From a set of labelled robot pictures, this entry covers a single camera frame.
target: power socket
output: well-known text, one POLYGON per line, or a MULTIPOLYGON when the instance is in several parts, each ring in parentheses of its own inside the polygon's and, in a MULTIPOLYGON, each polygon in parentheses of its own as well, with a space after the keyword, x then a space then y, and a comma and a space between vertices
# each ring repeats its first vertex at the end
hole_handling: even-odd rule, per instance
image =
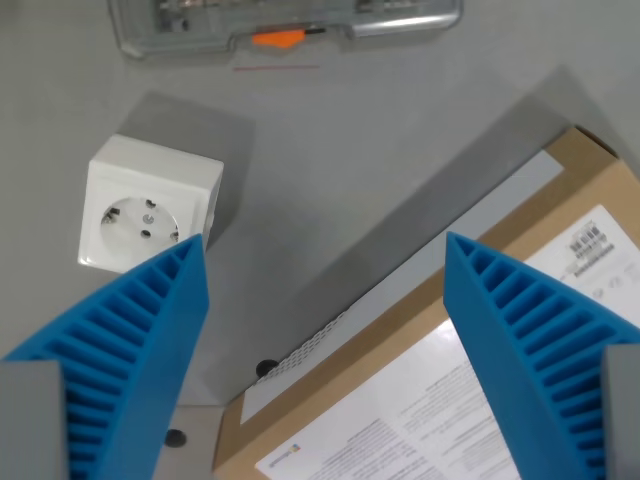
POLYGON ((206 245, 223 168, 114 135, 89 162, 78 262, 122 273, 198 233, 206 245))

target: gray block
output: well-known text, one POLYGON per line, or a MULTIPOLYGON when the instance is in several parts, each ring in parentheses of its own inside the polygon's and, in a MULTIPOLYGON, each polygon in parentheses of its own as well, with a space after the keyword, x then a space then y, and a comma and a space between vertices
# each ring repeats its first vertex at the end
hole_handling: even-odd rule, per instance
POLYGON ((602 363, 607 480, 640 478, 640 345, 612 345, 602 363))
POLYGON ((69 478, 57 362, 0 362, 0 466, 7 480, 69 478))

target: ribbed blue plastic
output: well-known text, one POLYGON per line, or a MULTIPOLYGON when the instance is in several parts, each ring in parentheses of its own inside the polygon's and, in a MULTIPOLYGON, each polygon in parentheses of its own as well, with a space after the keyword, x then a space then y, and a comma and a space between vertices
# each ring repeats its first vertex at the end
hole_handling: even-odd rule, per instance
POLYGON ((455 234, 444 303, 522 479, 604 479, 601 359, 606 345, 640 342, 640 330, 455 234))
POLYGON ((6 357, 60 362, 71 480, 152 478, 208 307, 198 235, 122 275, 6 357))

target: white shipping label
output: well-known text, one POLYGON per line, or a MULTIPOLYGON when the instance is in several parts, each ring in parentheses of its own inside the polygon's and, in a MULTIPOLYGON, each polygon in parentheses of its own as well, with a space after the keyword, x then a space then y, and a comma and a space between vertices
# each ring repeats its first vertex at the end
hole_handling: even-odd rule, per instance
MULTIPOLYGON (((604 207, 527 263, 640 325, 640 251, 604 207)), ((256 468, 272 480, 520 478, 450 320, 256 468)))

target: black screw hole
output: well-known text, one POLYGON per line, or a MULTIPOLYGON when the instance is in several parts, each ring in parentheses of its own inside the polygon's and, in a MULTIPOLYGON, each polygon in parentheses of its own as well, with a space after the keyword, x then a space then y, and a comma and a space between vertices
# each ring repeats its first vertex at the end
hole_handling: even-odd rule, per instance
POLYGON ((256 375, 258 378, 262 378, 267 375, 271 370, 278 366, 279 362, 275 360, 263 360, 256 366, 256 375))
POLYGON ((169 448, 184 447, 187 443, 187 435, 182 430, 172 428, 164 437, 164 444, 169 448))

